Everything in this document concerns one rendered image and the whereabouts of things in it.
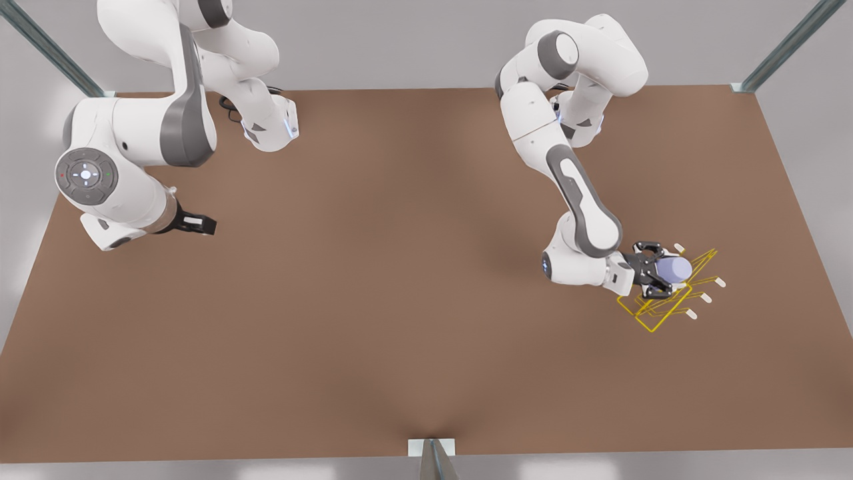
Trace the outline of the lavender cup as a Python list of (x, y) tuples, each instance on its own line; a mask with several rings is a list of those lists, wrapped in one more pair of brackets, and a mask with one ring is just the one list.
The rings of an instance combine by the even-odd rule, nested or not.
[(682, 288), (683, 283), (694, 273), (690, 261), (680, 256), (662, 257), (656, 261), (655, 268), (658, 276), (672, 285), (674, 291)]

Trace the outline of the silver frame post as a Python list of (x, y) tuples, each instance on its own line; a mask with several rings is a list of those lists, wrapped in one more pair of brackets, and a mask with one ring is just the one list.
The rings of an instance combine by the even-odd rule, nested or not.
[(0, 0), (0, 15), (24, 39), (28, 40), (60, 73), (70, 80), (76, 88), (79, 88), (88, 97), (116, 96), (116, 92), (114, 91), (103, 90), (15, 0)]
[(453, 438), (408, 440), (408, 456), (421, 458), (419, 480), (460, 480), (451, 462), (455, 455)]
[(774, 47), (743, 82), (729, 85), (734, 93), (755, 93), (789, 58), (809, 40), (847, 0), (819, 0), (818, 3)]

